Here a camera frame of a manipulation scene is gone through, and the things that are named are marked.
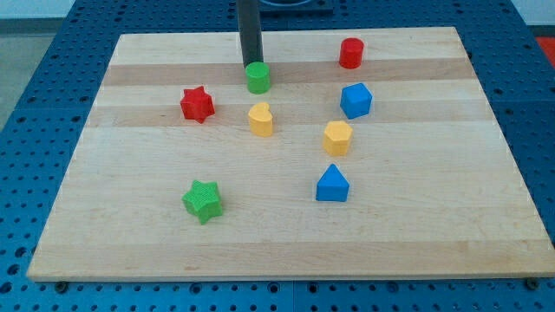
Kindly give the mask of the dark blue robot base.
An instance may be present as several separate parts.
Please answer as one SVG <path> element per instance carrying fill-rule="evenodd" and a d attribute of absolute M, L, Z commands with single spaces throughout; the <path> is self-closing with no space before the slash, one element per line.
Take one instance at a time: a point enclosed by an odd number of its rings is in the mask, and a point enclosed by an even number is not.
<path fill-rule="evenodd" d="M 259 0 L 262 14 L 332 13 L 334 0 Z"/>

